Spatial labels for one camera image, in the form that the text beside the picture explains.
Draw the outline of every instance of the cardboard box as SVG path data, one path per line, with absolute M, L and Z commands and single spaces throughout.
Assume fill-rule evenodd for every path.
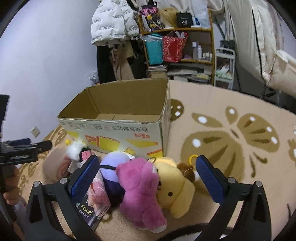
M 73 139 L 108 153 L 163 157 L 170 125 L 169 81 L 125 80 L 88 87 L 58 115 Z

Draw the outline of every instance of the pink plastic bag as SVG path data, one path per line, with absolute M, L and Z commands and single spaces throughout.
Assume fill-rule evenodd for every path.
M 105 191 L 103 177 L 100 171 L 96 174 L 91 186 L 87 191 L 89 206 L 94 208 L 98 217 L 102 217 L 110 208 L 110 201 Z

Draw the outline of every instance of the fingers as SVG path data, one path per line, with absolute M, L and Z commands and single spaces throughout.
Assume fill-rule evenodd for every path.
M 8 205 L 12 205 L 12 206 L 18 204 L 19 201 L 20 201 L 20 198 L 19 197 L 15 198 L 15 199 L 12 199 L 12 200 L 6 200 L 7 204 Z
M 18 187 L 11 189 L 10 191 L 3 194 L 4 199 L 7 201 L 12 201 L 14 199 L 19 198 L 20 190 Z
M 19 181 L 19 177 L 9 177 L 4 179 L 5 185 L 10 187 L 17 187 Z
M 17 167 L 15 167 L 15 177 L 17 177 L 18 176 L 18 173 L 19 173 L 19 170 L 18 170 L 18 168 Z

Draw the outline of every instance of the yellow graphic on box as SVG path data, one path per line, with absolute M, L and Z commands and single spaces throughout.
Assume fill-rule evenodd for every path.
M 132 156 L 136 155 L 136 152 L 133 149 L 131 149 L 130 147 L 127 148 L 124 152 L 127 153 L 127 154 L 130 154 Z
M 96 137 L 96 144 L 99 148 L 106 151 L 116 151 L 120 142 L 109 137 Z
M 89 144 L 96 146 L 96 137 L 85 135 L 85 138 Z
M 163 150 L 162 149 L 159 149 L 159 150 L 156 150 L 156 151 L 152 151 L 152 152 L 149 152 L 147 153 L 147 156 L 149 158 L 159 158 L 159 157 L 163 157 Z
M 79 133 L 78 132 L 75 132 L 75 131 L 67 131 L 68 135 L 73 139 L 75 140 L 76 138 L 79 137 Z
M 131 143 L 132 145 L 134 145 L 137 148 L 145 148 L 145 147 L 151 147 L 151 146 L 158 145 L 157 142 L 153 142 L 153 141 L 140 141 L 140 140 L 131 140 L 131 139 L 128 139 L 126 141 Z

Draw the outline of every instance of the plastic bag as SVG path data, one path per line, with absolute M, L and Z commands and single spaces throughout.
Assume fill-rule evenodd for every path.
M 89 80 L 93 83 L 93 84 L 98 84 L 100 83 L 99 81 L 99 76 L 98 76 L 98 72 L 97 70 L 94 69 L 94 71 L 92 73 L 90 73 L 88 76 Z
M 163 37 L 163 60 L 165 62 L 177 63 L 182 59 L 182 51 L 186 44 L 187 35 L 187 33 L 183 32 L 182 38 L 178 38 L 175 36 L 175 32 L 171 31 L 167 36 Z
M 163 63 L 163 37 L 149 34 L 141 37 L 145 41 L 150 65 Z
M 144 11 L 143 11 L 142 7 L 139 7 L 139 14 L 140 14 L 140 16 L 142 18 L 144 29 L 145 29 L 146 32 L 148 32 L 150 30 L 150 28 L 149 28 L 148 23 L 146 21 L 145 14 L 144 14 Z
M 98 171 L 96 174 L 91 186 L 87 191 L 87 195 L 87 204 L 94 208 L 95 214 L 98 217 L 104 216 L 111 204 L 105 191 L 105 185 L 100 171 Z
M 206 0 L 192 0 L 192 8 L 197 25 L 202 28 L 211 28 Z
M 143 13 L 140 14 L 145 16 L 148 27 L 151 29 L 151 31 L 163 29 L 163 26 L 157 14 L 158 9 L 156 2 L 150 0 L 147 5 L 142 6 L 142 11 Z

